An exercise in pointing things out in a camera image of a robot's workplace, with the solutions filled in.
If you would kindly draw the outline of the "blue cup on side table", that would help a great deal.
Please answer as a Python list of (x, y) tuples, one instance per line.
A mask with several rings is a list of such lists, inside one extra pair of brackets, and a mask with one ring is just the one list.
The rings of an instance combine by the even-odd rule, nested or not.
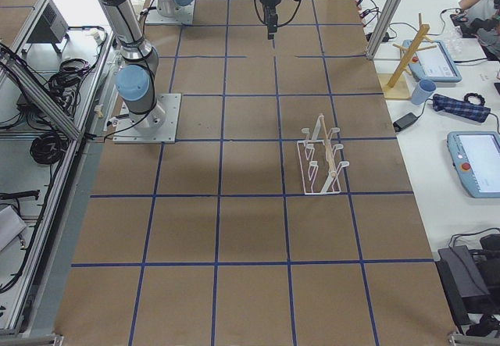
[(436, 91), (436, 84), (432, 80), (420, 80), (411, 95), (410, 101), (414, 105), (423, 104)]

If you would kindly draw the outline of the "wooden mug tree stand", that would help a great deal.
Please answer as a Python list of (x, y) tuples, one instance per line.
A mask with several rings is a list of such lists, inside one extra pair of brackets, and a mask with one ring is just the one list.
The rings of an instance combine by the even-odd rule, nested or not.
[(409, 70), (409, 64), (418, 51), (425, 51), (437, 47), (434, 41), (427, 36), (429, 29), (430, 26), (422, 22), (422, 15), (419, 14), (419, 30), (409, 47), (393, 44), (394, 47), (400, 50), (402, 57), (393, 74), (379, 75), (380, 85), (386, 100), (409, 100), (411, 98), (406, 80), (405, 78), (401, 79), (401, 77), (404, 72), (409, 75), (412, 74)]

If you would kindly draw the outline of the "black power adapter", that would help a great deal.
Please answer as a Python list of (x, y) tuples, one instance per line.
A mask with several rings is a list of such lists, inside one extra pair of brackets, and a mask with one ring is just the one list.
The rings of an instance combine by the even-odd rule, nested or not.
[(409, 112), (404, 116), (398, 118), (396, 121), (394, 121), (392, 126), (394, 127), (395, 132), (398, 133), (412, 126), (418, 119), (419, 119), (418, 116), (416, 116), (412, 112)]

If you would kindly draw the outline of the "upper teach pendant tablet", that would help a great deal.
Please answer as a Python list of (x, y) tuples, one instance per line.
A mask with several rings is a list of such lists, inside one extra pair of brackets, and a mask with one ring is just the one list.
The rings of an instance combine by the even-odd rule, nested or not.
[(443, 41), (431, 43), (434, 48), (419, 50), (409, 61), (409, 70), (415, 80), (428, 79), (438, 83), (458, 83), (462, 80)]

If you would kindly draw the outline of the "teach pendant tablet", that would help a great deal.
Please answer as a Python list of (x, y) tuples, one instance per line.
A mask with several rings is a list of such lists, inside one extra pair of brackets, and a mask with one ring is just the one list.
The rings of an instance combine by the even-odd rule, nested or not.
[(434, 48), (419, 50), (409, 61), (409, 70), (415, 80), (428, 79), (438, 83), (458, 83), (462, 80), (443, 41), (431, 43)]
[(454, 131), (447, 136), (452, 164), (473, 198), (499, 198), (499, 134)]

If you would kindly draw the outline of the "person in grey shirt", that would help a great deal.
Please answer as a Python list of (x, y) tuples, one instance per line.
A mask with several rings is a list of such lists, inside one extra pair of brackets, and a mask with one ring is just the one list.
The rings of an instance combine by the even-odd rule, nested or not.
[[(465, 11), (467, 19), (472, 23), (474, 20), (488, 20), (499, 15), (499, 9), (495, 8), (495, 0), (460, 0), (459, 7)], [(499, 21), (492, 30), (479, 28), (475, 33), (485, 54), (493, 60), (499, 60)]]

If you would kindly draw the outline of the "blue plaid pouch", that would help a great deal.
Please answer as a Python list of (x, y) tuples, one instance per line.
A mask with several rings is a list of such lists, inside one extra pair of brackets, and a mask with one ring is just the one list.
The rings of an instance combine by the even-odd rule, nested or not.
[(433, 110), (446, 112), (479, 123), (483, 123), (491, 113), (491, 109), (485, 106), (484, 97), (477, 93), (468, 93), (463, 100), (434, 94)]

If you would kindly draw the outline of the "grey control box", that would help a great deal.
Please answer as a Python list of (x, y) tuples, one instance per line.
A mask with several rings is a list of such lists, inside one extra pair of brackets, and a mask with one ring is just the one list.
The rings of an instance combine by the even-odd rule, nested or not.
[(57, 54), (61, 54), (69, 40), (68, 30), (69, 25), (62, 13), (53, 0), (49, 0), (27, 39), (27, 44), (50, 44)]

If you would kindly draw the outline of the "lower teach pendant tablet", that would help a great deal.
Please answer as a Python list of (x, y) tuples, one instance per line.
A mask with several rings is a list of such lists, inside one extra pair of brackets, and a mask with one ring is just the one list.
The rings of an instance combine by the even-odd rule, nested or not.
[(447, 136), (452, 164), (473, 198), (499, 198), (499, 134), (454, 131)]

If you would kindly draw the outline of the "black equipment case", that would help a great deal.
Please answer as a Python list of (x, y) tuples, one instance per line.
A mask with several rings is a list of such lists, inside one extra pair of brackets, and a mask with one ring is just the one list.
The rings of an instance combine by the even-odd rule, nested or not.
[(454, 234), (435, 262), (452, 319), (466, 336), (499, 338), (499, 229), (469, 233), (479, 248), (459, 243)]

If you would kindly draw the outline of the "aluminium frame post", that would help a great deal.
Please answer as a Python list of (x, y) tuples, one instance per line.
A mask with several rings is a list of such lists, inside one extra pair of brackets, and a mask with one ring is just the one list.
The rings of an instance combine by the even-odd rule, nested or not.
[(374, 59), (401, 0), (387, 0), (366, 47), (366, 57)]

